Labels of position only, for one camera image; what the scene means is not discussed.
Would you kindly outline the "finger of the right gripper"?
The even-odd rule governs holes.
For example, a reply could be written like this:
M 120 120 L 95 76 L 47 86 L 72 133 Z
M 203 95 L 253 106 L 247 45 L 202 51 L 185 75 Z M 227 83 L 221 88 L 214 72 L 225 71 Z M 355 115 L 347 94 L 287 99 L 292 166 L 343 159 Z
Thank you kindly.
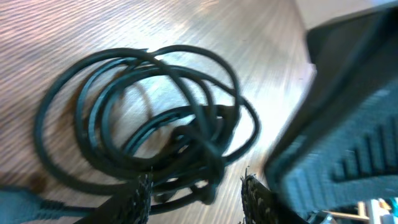
M 298 213 L 397 196 L 397 9 L 307 32 L 315 77 L 264 173 Z

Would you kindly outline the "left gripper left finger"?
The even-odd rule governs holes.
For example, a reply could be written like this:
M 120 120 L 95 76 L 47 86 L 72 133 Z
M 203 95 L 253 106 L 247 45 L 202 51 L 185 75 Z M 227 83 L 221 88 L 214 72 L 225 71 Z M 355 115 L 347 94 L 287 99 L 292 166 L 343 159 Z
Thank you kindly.
M 150 214 L 152 175 L 139 176 L 77 224 L 146 224 Z

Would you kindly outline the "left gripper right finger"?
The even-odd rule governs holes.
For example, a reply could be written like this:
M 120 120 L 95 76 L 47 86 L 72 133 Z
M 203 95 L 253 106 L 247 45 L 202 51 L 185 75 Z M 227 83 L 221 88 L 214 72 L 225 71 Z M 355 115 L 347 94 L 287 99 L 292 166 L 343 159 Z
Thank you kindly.
M 308 224 L 279 201 L 255 175 L 241 176 L 241 200 L 245 224 Z

